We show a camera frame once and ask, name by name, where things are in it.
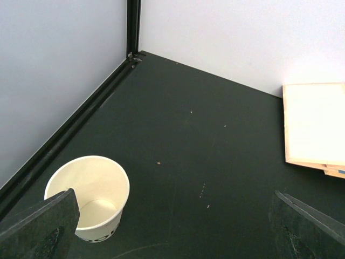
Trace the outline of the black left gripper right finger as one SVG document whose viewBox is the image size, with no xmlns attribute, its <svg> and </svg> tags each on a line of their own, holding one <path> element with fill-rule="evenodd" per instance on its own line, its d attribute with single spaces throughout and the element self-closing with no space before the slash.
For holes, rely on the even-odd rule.
<svg viewBox="0 0 345 259">
<path fill-rule="evenodd" d="M 268 218 L 279 258 L 344 258 L 344 224 L 275 191 Z"/>
</svg>

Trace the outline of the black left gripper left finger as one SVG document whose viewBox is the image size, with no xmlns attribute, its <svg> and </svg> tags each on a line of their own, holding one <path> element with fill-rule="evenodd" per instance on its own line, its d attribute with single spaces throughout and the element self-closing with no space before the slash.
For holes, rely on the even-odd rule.
<svg viewBox="0 0 345 259">
<path fill-rule="evenodd" d="M 1 258 L 66 258 L 79 221 L 72 188 L 1 222 Z"/>
</svg>

